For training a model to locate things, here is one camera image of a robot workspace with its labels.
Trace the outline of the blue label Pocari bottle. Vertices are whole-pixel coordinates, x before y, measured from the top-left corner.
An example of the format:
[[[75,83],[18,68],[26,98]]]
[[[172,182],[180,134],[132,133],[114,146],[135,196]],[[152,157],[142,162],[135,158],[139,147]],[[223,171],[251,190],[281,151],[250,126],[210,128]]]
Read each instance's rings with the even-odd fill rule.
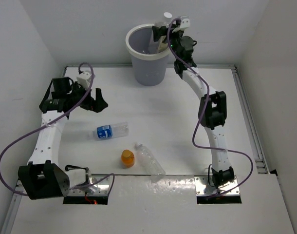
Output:
[[[118,137],[126,137],[129,134],[129,126],[127,122],[108,124],[96,127],[87,135],[88,139],[107,140]]]

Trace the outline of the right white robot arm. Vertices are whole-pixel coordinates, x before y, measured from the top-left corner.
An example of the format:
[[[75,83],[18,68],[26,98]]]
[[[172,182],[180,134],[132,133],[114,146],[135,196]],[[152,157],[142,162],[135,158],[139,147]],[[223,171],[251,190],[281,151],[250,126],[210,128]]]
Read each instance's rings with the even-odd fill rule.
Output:
[[[195,92],[200,100],[198,111],[198,126],[203,126],[211,150],[212,177],[208,184],[215,188],[232,182],[235,178],[234,170],[228,159],[224,125],[227,118],[226,93],[210,88],[209,84],[200,76],[196,63],[192,58],[196,41],[185,36],[178,26],[152,27],[153,40],[164,38],[176,60],[174,69]]]

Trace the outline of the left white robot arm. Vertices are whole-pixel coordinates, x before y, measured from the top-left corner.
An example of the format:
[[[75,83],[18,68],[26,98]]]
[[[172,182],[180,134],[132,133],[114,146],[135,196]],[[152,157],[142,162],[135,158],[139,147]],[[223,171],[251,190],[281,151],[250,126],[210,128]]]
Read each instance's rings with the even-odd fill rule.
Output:
[[[70,190],[79,189],[92,195],[97,191],[96,178],[88,167],[67,165],[60,168],[58,153],[64,126],[69,119],[68,111],[80,100],[84,110],[101,112],[108,107],[101,89],[96,88],[91,97],[92,76],[82,72],[76,81],[69,77],[54,78],[41,101],[41,130],[27,165],[18,171],[19,179],[31,200],[66,197]]]

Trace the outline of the clear bottle cream label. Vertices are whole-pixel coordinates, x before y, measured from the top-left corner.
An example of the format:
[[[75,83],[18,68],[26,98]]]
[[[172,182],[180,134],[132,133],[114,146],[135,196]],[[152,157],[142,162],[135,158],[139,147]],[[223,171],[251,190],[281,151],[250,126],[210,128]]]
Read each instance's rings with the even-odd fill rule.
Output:
[[[151,38],[148,44],[148,52],[150,54],[158,54],[167,49],[166,33],[172,14],[164,12],[163,16],[158,19],[152,27]]]

